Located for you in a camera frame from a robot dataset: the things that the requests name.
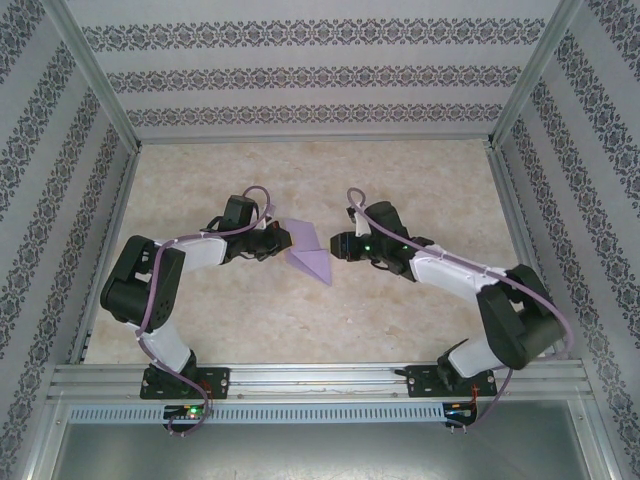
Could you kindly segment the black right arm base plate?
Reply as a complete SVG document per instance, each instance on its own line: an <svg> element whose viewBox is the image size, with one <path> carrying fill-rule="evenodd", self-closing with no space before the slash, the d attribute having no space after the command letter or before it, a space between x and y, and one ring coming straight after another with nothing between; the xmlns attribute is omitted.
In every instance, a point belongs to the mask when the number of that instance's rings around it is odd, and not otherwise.
<svg viewBox="0 0 640 480"><path fill-rule="evenodd" d="M411 398L471 397L474 392L480 397L493 397L497 394L492 370L455 380L451 387L445 384L435 364L409 365L395 373L406 377L407 392Z"/></svg>

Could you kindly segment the aluminium mounting rail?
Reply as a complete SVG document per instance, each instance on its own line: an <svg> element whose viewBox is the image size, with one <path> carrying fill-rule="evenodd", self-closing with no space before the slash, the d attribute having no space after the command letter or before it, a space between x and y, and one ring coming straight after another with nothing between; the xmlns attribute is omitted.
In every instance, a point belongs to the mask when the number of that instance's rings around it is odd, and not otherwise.
<svg viewBox="0 0 640 480"><path fill-rule="evenodd" d="M403 363L231 364L227 400L246 403L376 402L409 398ZM142 365L61 365L46 399L69 403L134 402L139 399ZM580 360L534 362L508 377L493 374L501 398L575 400L594 397Z"/></svg>

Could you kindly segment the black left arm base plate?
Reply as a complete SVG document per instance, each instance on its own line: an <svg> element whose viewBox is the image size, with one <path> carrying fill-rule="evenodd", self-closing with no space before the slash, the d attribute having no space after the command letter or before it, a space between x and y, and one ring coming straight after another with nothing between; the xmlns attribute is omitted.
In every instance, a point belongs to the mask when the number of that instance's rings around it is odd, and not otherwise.
<svg viewBox="0 0 640 480"><path fill-rule="evenodd" d="M226 399L230 385L230 370L218 367L197 367L191 380L207 393L209 399ZM153 366L149 366L144 371L139 396L143 400L203 398L192 386Z"/></svg>

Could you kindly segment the aluminium frame post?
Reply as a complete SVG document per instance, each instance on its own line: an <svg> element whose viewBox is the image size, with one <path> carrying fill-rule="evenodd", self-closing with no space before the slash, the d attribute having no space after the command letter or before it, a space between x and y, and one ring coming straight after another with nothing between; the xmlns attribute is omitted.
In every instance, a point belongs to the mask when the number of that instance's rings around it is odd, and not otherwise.
<svg viewBox="0 0 640 480"><path fill-rule="evenodd" d="M507 100L492 133L485 142L488 150L494 150L509 134L512 125L527 102L531 92L539 81L554 50L565 31L571 25L584 0L559 0L559 3L541 34L528 63L516 82L515 88Z"/></svg>
<svg viewBox="0 0 640 480"><path fill-rule="evenodd" d="M70 407L47 401L20 480L52 480L68 423Z"/></svg>
<svg viewBox="0 0 640 480"><path fill-rule="evenodd" d="M569 400L568 407L590 480L622 480L596 401Z"/></svg>
<svg viewBox="0 0 640 480"><path fill-rule="evenodd" d="M41 0L41 3L125 147L138 153L141 141L66 1Z"/></svg>

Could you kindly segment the aluminium table edge rail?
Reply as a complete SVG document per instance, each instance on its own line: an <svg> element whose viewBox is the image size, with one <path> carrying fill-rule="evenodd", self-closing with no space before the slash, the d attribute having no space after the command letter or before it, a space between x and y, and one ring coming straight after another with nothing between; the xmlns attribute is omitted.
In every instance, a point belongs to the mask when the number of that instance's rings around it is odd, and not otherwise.
<svg viewBox="0 0 640 480"><path fill-rule="evenodd" d="M102 237L102 246L94 265L89 290L80 310L77 328L74 331L65 364L81 364L86 356L86 345L90 342L96 316L101 309L100 295L109 276L110 261L116 249L118 235L127 208L135 173L140 160L142 148L131 154L126 168L123 170L113 200L111 213Z"/></svg>
<svg viewBox="0 0 640 480"><path fill-rule="evenodd" d="M311 142L385 142L385 141L463 141L481 140L490 142L490 134L474 133L408 133L408 134L291 134L291 135L248 135L248 136L196 136L196 137L149 137L141 138L146 145L188 145L188 144L240 144L240 143L311 143Z"/></svg>
<svg viewBox="0 0 640 480"><path fill-rule="evenodd" d="M516 257L521 263L530 266L539 276L542 276L526 228L525 215L522 213L505 160L501 152L490 141L484 142L483 145ZM560 318L556 316L553 318L561 327L562 337L542 354L540 360L568 360L574 346L575 335L570 323L562 313L560 313Z"/></svg>

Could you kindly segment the grey metal base panel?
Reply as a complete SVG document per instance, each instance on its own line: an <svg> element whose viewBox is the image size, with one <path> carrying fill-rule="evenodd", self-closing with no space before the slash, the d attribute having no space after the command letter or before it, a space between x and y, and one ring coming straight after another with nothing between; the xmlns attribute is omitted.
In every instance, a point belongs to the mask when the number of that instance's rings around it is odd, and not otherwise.
<svg viewBox="0 0 640 480"><path fill-rule="evenodd" d="M73 425L54 480L590 480L575 440L491 425L223 425L185 439L159 426Z"/></svg>

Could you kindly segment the purple paper sheet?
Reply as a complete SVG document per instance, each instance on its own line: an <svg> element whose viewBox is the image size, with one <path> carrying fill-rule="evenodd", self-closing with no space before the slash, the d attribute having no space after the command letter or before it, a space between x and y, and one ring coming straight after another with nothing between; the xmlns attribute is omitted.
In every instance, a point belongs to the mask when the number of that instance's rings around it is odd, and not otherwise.
<svg viewBox="0 0 640 480"><path fill-rule="evenodd" d="M292 246L285 251L287 263L331 286L329 252L321 247L314 225L311 222L292 218L286 218L284 225L292 240Z"/></svg>

